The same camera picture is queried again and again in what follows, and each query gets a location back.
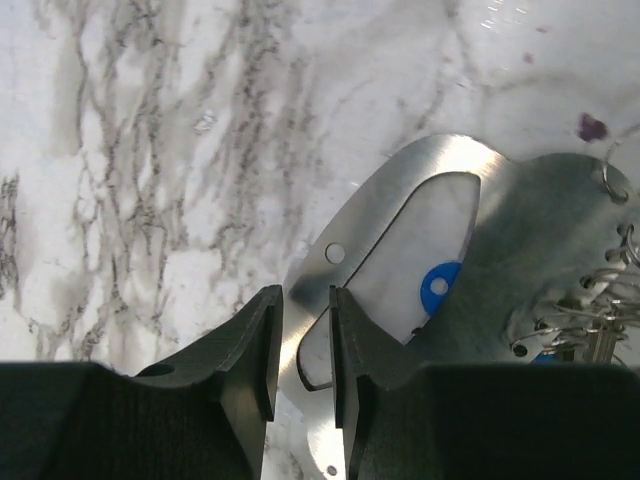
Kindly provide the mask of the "key with blue tag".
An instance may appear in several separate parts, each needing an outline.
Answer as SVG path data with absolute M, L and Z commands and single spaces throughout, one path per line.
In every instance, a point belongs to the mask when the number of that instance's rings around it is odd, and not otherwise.
M 553 353 L 540 353 L 531 361 L 532 364 L 540 364 L 540 365 L 556 364 L 557 362 L 558 362 L 558 359 L 556 358 L 556 355 Z
M 423 277 L 419 291 L 420 301 L 429 317 L 439 309 L 460 269 L 459 261 L 449 261 L 436 265 Z

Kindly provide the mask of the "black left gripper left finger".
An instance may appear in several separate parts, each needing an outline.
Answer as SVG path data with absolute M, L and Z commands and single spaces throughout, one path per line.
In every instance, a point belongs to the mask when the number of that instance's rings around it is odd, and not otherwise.
M 257 479 L 276 406 L 283 293 L 135 376 L 93 362 L 1 366 L 5 479 Z

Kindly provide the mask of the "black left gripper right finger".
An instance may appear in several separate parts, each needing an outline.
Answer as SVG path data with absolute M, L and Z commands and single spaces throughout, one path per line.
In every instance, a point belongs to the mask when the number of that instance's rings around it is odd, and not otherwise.
M 617 366 L 430 364 L 329 293 L 350 479 L 635 479 L 639 377 Z

